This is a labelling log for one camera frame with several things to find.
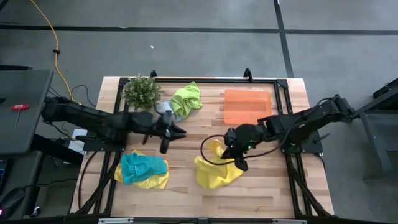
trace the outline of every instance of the yellow cloth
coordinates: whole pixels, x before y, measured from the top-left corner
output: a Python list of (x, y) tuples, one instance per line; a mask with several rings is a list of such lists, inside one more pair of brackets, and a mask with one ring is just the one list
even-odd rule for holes
[[(143, 155), (143, 156), (145, 155), (138, 150), (134, 150), (132, 153), (137, 153), (137, 154)], [(166, 187), (167, 181), (169, 181), (169, 164), (167, 163), (167, 161), (165, 159), (164, 159), (164, 162), (166, 163), (166, 166), (167, 166), (167, 173), (152, 175), (151, 177), (149, 177), (146, 180), (138, 181), (133, 184), (142, 189), (151, 189), (151, 188), (164, 189)], [(113, 175), (113, 179), (120, 183), (124, 183), (123, 176), (122, 176), (122, 168), (121, 168), (120, 163), (118, 164), (118, 166), (116, 168), (116, 171)]]
[(177, 116), (186, 118), (192, 109), (200, 109), (200, 89), (195, 82), (177, 90), (172, 97), (172, 108)]
[[(221, 159), (224, 150), (221, 148), (219, 140), (212, 140), (206, 144), (206, 147), (215, 155), (209, 159), (214, 163), (233, 161), (233, 159)], [(217, 166), (206, 162), (201, 156), (195, 158), (197, 164), (197, 181), (206, 189), (215, 189), (231, 183), (233, 180), (243, 174), (243, 171), (236, 168), (234, 163)]]

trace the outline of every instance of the lime green cloth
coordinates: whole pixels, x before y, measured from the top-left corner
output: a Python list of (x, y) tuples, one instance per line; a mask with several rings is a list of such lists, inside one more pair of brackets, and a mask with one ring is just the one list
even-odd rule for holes
[(172, 108), (176, 115), (186, 118), (192, 109), (200, 109), (200, 90), (195, 82), (177, 90), (172, 97)]

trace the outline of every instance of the red tool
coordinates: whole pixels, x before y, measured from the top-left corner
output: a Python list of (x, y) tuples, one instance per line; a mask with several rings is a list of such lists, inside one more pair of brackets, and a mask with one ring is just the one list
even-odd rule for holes
[(27, 105), (27, 104), (24, 104), (24, 105), (13, 105), (11, 107), (11, 109), (12, 110), (16, 110), (16, 111), (18, 110), (17, 120), (15, 121), (15, 126), (14, 126), (14, 129), (16, 129), (17, 128), (17, 124), (18, 124), (18, 120), (19, 120), (19, 114), (21, 113), (21, 110), (29, 109), (29, 105)]

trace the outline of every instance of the teal towel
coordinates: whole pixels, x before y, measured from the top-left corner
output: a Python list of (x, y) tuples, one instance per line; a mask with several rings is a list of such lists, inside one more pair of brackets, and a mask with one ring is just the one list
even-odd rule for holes
[(142, 156), (136, 153), (123, 155), (121, 167), (125, 184), (143, 181), (152, 175), (165, 174), (167, 172), (167, 166), (163, 158)]

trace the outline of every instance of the cloth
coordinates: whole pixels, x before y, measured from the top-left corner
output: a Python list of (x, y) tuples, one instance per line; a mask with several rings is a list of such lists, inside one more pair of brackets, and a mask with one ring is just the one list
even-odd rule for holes
[[(206, 147), (214, 154), (214, 158), (209, 159), (211, 162), (233, 161), (233, 159), (221, 159), (224, 150), (222, 150), (219, 140), (209, 141)], [(206, 162), (201, 156), (195, 158), (195, 164), (197, 165), (197, 181), (206, 189), (227, 185), (243, 174), (243, 171), (236, 168), (234, 163), (217, 166)]]
[(167, 172), (167, 166), (163, 158), (140, 155), (135, 152), (122, 156), (121, 167), (125, 184), (143, 181), (152, 175), (165, 174)]
[(160, 113), (164, 113), (164, 112), (166, 112), (168, 110), (171, 111), (172, 112), (172, 119), (175, 122), (183, 121), (183, 120), (185, 120), (185, 118), (189, 117), (193, 113), (193, 110), (191, 110), (191, 112), (189, 112), (188, 116), (185, 117), (185, 118), (183, 118), (182, 116), (176, 115), (174, 113), (173, 109), (172, 109), (172, 101), (171, 101), (171, 99), (156, 103), (155, 106), (156, 106), (156, 110), (158, 112), (160, 112)]
[[(143, 153), (137, 150), (134, 150), (132, 153), (144, 156)], [(151, 189), (151, 188), (164, 189), (166, 187), (167, 182), (169, 181), (169, 164), (166, 160), (164, 160), (164, 162), (167, 166), (167, 172), (165, 174), (152, 175), (146, 180), (137, 181), (134, 182), (133, 184), (142, 189)], [(124, 183), (121, 163), (118, 164), (116, 171), (113, 175), (113, 179), (120, 183)]]
[(172, 108), (177, 116), (186, 118), (192, 109), (200, 109), (200, 89), (195, 82), (177, 90), (172, 97)]

